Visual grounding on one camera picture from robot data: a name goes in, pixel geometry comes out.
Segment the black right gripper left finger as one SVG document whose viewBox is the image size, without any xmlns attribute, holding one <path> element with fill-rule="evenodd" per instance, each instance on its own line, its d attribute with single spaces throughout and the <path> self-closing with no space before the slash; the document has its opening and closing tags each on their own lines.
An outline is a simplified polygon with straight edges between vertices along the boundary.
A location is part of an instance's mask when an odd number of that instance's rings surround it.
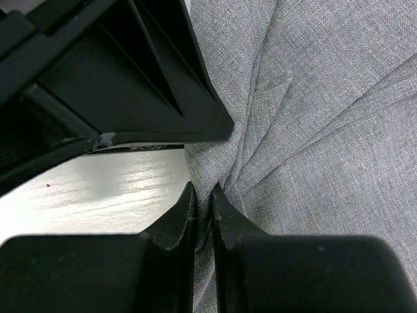
<svg viewBox="0 0 417 313">
<path fill-rule="evenodd" d="M 137 234 L 22 235 L 1 247 L 2 312 L 191 312 L 195 190 Z"/>
</svg>

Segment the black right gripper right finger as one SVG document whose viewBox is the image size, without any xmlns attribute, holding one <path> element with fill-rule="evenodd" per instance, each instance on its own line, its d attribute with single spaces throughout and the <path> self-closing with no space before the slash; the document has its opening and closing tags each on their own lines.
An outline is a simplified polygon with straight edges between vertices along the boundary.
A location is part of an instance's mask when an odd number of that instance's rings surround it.
<svg viewBox="0 0 417 313">
<path fill-rule="evenodd" d="M 269 235 L 215 186 L 219 312 L 415 312 L 394 251 L 372 236 Z"/>
</svg>

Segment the grey cloth napkin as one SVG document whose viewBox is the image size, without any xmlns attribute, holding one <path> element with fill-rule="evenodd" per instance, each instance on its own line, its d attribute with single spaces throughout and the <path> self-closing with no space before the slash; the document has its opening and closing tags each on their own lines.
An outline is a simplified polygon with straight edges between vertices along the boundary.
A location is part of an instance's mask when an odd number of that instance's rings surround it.
<svg viewBox="0 0 417 313">
<path fill-rule="evenodd" d="M 194 311 L 215 312 L 209 198 L 274 235 L 367 234 L 416 285 L 416 2 L 192 1 L 235 127 L 188 144 L 197 193 Z"/>
</svg>

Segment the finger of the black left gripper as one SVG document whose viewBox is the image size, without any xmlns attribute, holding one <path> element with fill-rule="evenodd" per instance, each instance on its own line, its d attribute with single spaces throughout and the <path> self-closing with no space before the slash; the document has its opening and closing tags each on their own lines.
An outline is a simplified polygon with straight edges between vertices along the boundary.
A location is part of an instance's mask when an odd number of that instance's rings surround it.
<svg viewBox="0 0 417 313">
<path fill-rule="evenodd" d="M 1 6 L 2 194 L 81 155 L 233 126 L 183 1 Z"/>
</svg>

